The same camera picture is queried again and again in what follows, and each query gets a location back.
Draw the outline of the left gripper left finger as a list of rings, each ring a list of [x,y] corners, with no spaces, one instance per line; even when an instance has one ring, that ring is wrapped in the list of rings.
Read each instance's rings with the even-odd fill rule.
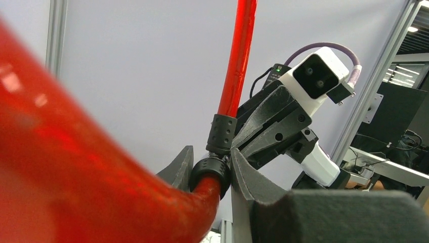
[[[189,192],[189,180],[194,165],[192,145],[185,146],[173,161],[156,175],[170,186]]]

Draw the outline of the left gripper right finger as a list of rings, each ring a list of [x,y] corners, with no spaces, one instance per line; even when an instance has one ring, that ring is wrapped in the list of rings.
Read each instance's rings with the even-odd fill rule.
[[[231,151],[234,242],[428,242],[428,216],[401,191],[284,190]]]

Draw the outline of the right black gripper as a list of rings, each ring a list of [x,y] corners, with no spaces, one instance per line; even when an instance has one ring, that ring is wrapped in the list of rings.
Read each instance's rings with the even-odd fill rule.
[[[282,154],[300,164],[312,151],[311,123],[285,85],[276,80],[238,108],[232,147],[256,170]]]

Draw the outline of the red cable lock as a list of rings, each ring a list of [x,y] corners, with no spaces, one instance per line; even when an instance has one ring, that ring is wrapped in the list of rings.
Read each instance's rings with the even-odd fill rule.
[[[1,23],[1,235],[50,242],[199,242],[227,192],[256,1],[239,1],[231,54],[207,150],[188,180],[168,185],[118,147]]]

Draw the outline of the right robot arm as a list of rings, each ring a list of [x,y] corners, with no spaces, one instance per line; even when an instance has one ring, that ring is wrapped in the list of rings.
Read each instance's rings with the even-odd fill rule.
[[[303,172],[297,188],[343,188],[350,178],[321,149],[311,117],[280,81],[274,81],[238,108],[232,146],[256,170],[286,154]]]

